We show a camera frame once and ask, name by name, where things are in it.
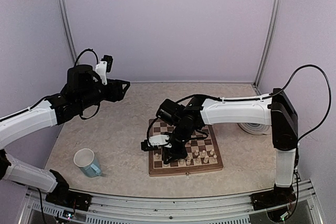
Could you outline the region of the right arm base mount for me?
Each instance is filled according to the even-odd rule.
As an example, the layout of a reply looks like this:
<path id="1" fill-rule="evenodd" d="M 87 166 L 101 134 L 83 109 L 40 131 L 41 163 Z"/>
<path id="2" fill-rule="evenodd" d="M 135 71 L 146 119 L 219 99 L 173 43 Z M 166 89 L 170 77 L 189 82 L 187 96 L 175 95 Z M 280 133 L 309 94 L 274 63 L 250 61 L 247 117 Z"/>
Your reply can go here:
<path id="1" fill-rule="evenodd" d="M 280 206 L 296 201 L 295 193 L 277 193 L 273 190 L 255 193 L 250 196 L 254 211 Z"/>

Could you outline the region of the aluminium frame post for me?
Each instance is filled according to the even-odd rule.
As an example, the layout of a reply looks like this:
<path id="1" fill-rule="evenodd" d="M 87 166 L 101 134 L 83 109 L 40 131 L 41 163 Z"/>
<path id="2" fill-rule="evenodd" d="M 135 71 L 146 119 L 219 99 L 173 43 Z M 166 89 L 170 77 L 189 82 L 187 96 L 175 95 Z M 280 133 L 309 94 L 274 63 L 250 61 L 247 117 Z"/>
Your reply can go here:
<path id="1" fill-rule="evenodd" d="M 57 0 L 58 8 L 60 11 L 61 23 L 64 30 L 67 47 L 70 53 L 70 60 L 74 66 L 77 59 L 77 52 L 75 48 L 74 38 L 71 32 L 70 21 L 67 12 L 66 0 Z"/>
<path id="2" fill-rule="evenodd" d="M 255 76 L 255 79 L 254 79 L 254 86 L 256 88 L 260 86 L 262 76 L 266 69 L 266 64 L 267 64 L 269 52 L 271 49 L 272 39 L 273 39 L 275 30 L 276 30 L 276 22 L 277 22 L 279 9 L 280 9 L 280 3 L 281 3 L 281 0 L 273 0 L 273 3 L 272 3 L 270 21 L 269 21 L 269 25 L 268 25 L 268 29 L 266 33 L 266 40 L 264 43 L 259 67 L 258 67 L 256 76 Z"/>

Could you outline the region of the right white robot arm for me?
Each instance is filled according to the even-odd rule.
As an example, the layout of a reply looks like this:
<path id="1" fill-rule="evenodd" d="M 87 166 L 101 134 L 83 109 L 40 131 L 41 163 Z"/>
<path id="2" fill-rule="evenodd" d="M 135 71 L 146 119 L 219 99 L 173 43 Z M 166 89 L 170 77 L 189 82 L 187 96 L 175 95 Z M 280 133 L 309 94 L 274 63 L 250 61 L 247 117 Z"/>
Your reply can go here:
<path id="1" fill-rule="evenodd" d="M 247 98 L 193 94 L 186 99 L 189 101 L 187 105 L 182 105 L 181 100 L 164 100 L 155 116 L 173 126 L 173 132 L 147 137 L 150 145 L 165 147 L 165 163 L 185 158 L 185 144 L 192 133 L 206 125 L 238 123 L 269 126 L 276 149 L 276 177 L 268 199 L 273 205 L 279 205 L 288 198 L 297 166 L 298 116 L 282 89 Z"/>

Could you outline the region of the light blue ceramic mug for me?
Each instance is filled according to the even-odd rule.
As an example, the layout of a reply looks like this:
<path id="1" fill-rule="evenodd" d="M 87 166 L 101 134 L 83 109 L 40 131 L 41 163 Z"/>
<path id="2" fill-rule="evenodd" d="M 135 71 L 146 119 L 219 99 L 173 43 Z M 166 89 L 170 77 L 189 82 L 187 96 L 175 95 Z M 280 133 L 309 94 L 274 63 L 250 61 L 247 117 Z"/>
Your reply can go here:
<path id="1" fill-rule="evenodd" d="M 73 163 L 89 178 L 102 175 L 99 161 L 93 150 L 82 148 L 73 157 Z"/>

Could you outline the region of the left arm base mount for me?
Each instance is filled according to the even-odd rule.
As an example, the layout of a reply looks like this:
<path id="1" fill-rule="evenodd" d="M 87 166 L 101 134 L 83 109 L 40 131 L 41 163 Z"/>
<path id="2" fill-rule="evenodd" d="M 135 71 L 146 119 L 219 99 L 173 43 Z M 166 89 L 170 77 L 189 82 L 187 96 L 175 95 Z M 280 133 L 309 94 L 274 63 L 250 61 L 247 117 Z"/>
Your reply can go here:
<path id="1" fill-rule="evenodd" d="M 48 193 L 46 201 L 55 205 L 71 208 L 73 210 L 88 211 L 92 196 L 89 194 L 68 191 L 65 195 Z"/>

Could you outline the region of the grey spiral coaster mat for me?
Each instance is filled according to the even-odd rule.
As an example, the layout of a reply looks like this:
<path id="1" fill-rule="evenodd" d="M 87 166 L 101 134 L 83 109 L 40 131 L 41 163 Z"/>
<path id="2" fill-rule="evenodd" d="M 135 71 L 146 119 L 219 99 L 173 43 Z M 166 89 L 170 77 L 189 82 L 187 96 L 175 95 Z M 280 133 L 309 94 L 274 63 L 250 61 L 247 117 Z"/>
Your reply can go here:
<path id="1" fill-rule="evenodd" d="M 238 126 L 246 133 L 251 135 L 269 135 L 271 126 L 255 123 L 238 123 Z"/>

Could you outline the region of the white chess piece back row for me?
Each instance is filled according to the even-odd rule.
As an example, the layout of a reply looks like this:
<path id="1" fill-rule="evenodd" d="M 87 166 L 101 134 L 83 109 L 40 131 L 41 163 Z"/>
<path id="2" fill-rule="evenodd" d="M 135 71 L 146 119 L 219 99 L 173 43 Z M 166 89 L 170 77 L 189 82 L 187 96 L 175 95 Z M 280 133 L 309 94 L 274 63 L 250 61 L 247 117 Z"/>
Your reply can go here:
<path id="1" fill-rule="evenodd" d="M 209 157 L 208 156 L 205 156 L 204 159 L 203 159 L 203 163 L 208 163 L 208 160 L 209 160 Z"/>

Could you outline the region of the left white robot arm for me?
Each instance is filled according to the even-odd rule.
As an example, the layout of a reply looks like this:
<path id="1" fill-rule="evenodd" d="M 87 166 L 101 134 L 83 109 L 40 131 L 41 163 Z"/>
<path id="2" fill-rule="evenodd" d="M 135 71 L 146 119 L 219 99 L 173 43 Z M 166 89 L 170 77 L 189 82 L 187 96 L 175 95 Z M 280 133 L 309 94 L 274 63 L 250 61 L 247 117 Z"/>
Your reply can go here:
<path id="1" fill-rule="evenodd" d="M 14 158 L 5 147 L 44 128 L 62 125 L 75 116 L 83 117 L 85 109 L 99 107 L 102 101 L 123 100 L 130 82 L 106 77 L 107 68 L 99 62 L 97 70 L 90 65 L 68 69 L 67 83 L 61 92 L 41 98 L 36 104 L 1 118 L 1 179 L 36 187 L 50 193 L 66 206 L 73 193 L 62 175 L 40 169 Z"/>

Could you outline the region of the wooden chess board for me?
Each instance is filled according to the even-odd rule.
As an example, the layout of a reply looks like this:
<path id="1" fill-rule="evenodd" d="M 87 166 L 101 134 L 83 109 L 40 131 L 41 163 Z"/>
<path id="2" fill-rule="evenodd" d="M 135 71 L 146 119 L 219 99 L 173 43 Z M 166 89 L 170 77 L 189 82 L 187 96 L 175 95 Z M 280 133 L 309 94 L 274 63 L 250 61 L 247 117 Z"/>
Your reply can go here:
<path id="1" fill-rule="evenodd" d="M 187 157 L 164 164 L 163 147 L 149 151 L 149 175 L 177 176 L 196 173 L 207 173 L 222 170 L 224 165 L 220 155 L 217 140 L 211 125 L 201 129 L 205 134 L 194 132 L 192 139 L 185 145 Z"/>

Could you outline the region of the right aluminium frame post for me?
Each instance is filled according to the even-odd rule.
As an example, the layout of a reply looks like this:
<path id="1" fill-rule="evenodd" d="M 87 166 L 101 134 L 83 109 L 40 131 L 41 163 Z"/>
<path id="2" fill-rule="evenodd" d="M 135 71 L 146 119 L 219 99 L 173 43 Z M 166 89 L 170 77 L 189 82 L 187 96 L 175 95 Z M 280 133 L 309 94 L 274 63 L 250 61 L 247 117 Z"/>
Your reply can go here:
<path id="1" fill-rule="evenodd" d="M 266 40 L 264 43 L 259 67 L 258 67 L 256 76 L 255 76 L 255 79 L 254 79 L 254 86 L 256 88 L 260 86 L 262 76 L 266 69 L 266 64 L 267 64 L 269 52 L 271 49 L 272 39 L 273 39 L 275 30 L 276 30 L 276 22 L 277 22 L 279 9 L 280 9 L 280 3 L 281 3 L 281 0 L 273 0 L 273 3 L 272 3 L 270 21 L 269 21 L 269 25 L 268 25 L 268 29 L 266 33 Z"/>

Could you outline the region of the white chess king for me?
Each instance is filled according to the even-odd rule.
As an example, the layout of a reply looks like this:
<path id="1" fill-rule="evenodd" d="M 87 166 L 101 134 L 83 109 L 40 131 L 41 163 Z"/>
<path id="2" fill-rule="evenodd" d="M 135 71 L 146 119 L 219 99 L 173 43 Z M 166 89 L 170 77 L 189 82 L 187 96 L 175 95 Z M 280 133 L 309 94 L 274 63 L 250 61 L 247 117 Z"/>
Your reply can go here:
<path id="1" fill-rule="evenodd" d="M 192 156 L 190 154 L 188 154 L 187 158 L 186 158 L 186 165 L 189 166 L 191 164 L 191 159 Z"/>

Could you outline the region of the front aluminium rail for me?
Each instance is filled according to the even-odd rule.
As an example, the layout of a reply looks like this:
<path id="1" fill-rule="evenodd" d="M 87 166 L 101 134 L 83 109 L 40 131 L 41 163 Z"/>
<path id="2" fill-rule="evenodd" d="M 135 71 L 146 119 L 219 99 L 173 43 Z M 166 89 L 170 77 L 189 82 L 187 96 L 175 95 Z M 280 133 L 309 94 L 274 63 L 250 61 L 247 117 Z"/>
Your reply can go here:
<path id="1" fill-rule="evenodd" d="M 294 184 L 297 201 L 258 209 L 255 193 L 195 198 L 144 198 L 90 193 L 87 210 L 46 202 L 35 189 L 18 223 L 324 223 L 311 181 Z"/>

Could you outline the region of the left aluminium frame post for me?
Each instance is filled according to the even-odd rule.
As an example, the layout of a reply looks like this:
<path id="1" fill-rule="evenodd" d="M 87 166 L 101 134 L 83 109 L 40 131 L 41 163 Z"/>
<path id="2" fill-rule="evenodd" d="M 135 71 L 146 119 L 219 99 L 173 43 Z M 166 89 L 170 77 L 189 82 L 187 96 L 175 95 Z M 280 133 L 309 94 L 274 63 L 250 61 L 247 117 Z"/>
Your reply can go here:
<path id="1" fill-rule="evenodd" d="M 74 38 L 71 32 L 70 21 L 67 12 L 66 0 L 57 0 L 58 8 L 60 11 L 61 23 L 64 30 L 67 47 L 70 53 L 70 60 L 74 66 L 77 59 L 77 52 L 75 48 Z"/>

